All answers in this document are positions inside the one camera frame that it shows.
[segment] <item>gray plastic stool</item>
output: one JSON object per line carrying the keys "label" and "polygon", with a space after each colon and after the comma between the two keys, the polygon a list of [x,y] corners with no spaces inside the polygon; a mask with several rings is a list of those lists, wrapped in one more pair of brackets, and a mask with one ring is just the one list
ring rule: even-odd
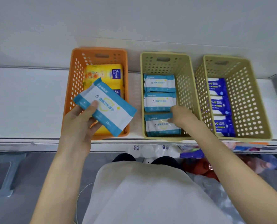
{"label": "gray plastic stool", "polygon": [[0,198],[12,195],[14,190],[11,190],[11,184],[20,162],[25,157],[26,153],[0,153],[0,163],[10,163],[8,172],[0,189]]}

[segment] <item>wet wipes package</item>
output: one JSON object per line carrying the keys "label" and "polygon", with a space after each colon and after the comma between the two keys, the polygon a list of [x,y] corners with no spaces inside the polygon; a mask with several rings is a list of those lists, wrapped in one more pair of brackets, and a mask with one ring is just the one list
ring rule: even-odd
{"label": "wet wipes package", "polygon": [[208,83],[211,95],[227,96],[225,79],[208,78]]}
{"label": "wet wipes package", "polygon": [[169,112],[176,105],[176,93],[145,92],[146,112]]}
{"label": "wet wipes package", "polygon": [[174,75],[146,75],[144,74],[145,92],[176,92]]}
{"label": "wet wipes package", "polygon": [[210,96],[213,114],[231,115],[230,102],[228,97]]}
{"label": "wet wipes package", "polygon": [[149,137],[181,134],[181,129],[175,124],[167,122],[172,113],[145,115],[146,131]]}
{"label": "wet wipes package", "polygon": [[214,116],[215,129],[218,135],[235,137],[235,130],[231,116]]}
{"label": "wet wipes package", "polygon": [[137,111],[102,82],[101,78],[74,98],[74,102],[83,109],[87,109],[94,100],[97,100],[99,105],[92,116],[115,137],[124,130]]}

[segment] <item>person's left hand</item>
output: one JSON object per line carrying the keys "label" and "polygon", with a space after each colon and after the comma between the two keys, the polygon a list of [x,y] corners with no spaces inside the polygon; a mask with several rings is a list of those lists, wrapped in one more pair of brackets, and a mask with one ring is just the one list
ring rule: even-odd
{"label": "person's left hand", "polygon": [[98,101],[93,101],[83,112],[80,106],[74,107],[64,117],[63,130],[59,140],[58,154],[65,156],[84,157],[91,150],[91,138],[102,126],[100,122],[90,128],[96,121],[92,114],[98,107]]}

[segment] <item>person's left arm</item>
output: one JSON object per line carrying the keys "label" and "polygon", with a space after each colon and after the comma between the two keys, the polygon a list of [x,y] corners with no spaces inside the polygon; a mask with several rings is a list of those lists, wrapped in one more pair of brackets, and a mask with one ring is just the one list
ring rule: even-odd
{"label": "person's left arm", "polygon": [[81,115],[76,106],[64,117],[64,126],[54,160],[47,173],[30,224],[71,224],[73,222],[84,160],[91,149],[92,135],[100,128],[92,114],[92,102]]}

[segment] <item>yellow tissue package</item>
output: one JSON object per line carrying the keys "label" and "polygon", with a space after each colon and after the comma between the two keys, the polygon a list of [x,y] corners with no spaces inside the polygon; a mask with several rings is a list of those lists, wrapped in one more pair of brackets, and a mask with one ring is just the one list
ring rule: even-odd
{"label": "yellow tissue package", "polygon": [[[84,70],[83,90],[88,89],[98,78],[102,78],[102,81],[116,94],[125,99],[123,67],[121,64],[87,65]],[[111,133],[105,126],[101,126],[94,135],[111,135]]]}
{"label": "yellow tissue package", "polygon": [[84,70],[83,89],[89,88],[98,78],[110,84],[124,86],[123,67],[121,64],[87,65]]}

